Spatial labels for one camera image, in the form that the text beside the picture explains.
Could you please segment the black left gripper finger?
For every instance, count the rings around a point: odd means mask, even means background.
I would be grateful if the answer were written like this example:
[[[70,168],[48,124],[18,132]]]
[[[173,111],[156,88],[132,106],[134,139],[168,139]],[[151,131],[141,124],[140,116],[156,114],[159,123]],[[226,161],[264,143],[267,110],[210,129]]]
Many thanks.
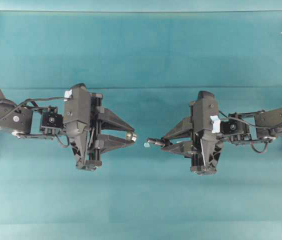
[[[95,139],[95,152],[104,154],[120,148],[126,148],[133,145],[135,142],[124,138],[116,137],[108,134],[97,134]]]
[[[118,117],[110,109],[98,107],[98,120],[102,130],[114,130],[122,132],[134,132],[135,129]]]

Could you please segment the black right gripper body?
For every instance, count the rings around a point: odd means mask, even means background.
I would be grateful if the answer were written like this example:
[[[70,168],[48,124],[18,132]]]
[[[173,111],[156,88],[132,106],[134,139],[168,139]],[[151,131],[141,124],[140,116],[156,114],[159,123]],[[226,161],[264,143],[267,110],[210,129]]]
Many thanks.
[[[191,120],[192,119],[192,102],[190,106]],[[192,156],[190,171],[197,175],[213,175],[217,172],[218,158],[215,154],[223,145],[219,143],[217,134],[208,133],[207,130],[195,133],[192,132],[193,146],[196,153]]]

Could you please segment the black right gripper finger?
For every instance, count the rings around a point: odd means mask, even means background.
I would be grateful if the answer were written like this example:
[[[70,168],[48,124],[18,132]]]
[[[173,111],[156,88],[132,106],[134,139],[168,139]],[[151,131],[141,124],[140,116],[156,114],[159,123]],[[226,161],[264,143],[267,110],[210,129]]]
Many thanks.
[[[166,133],[162,140],[193,139],[193,122],[190,116],[183,118],[174,128]]]
[[[192,141],[181,141],[161,148],[162,151],[182,155],[185,158],[191,158],[193,156],[193,142]]]

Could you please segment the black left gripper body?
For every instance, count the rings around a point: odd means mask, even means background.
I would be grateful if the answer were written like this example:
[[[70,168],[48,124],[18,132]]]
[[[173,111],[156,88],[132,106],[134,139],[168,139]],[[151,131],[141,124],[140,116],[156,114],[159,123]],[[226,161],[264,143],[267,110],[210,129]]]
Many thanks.
[[[90,93],[91,95],[91,122],[90,127],[85,128],[78,137],[70,137],[69,143],[76,160],[78,170],[94,172],[101,167],[101,150],[94,146],[96,137],[101,133],[101,124],[97,120],[97,107],[102,105],[103,95],[101,93]]]

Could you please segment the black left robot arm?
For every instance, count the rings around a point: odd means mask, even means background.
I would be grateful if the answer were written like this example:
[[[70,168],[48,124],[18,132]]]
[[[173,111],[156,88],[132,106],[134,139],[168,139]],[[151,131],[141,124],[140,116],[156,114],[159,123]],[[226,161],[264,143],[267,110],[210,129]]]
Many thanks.
[[[133,145],[133,127],[102,106],[103,95],[89,92],[84,83],[65,91],[64,113],[56,106],[38,106],[38,98],[16,104],[0,90],[0,131],[19,139],[53,140],[65,136],[62,147],[72,149],[79,170],[95,171],[101,154]]]

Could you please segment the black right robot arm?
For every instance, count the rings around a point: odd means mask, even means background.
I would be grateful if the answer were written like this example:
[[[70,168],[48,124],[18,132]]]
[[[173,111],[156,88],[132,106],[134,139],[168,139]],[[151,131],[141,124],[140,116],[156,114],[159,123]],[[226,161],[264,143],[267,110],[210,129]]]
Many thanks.
[[[271,111],[233,113],[219,117],[218,103],[204,98],[190,105],[191,115],[184,118],[160,139],[147,142],[168,153],[191,159],[190,171],[197,175],[212,175],[225,142],[249,145],[263,144],[263,152],[277,137],[282,136],[282,108]]]

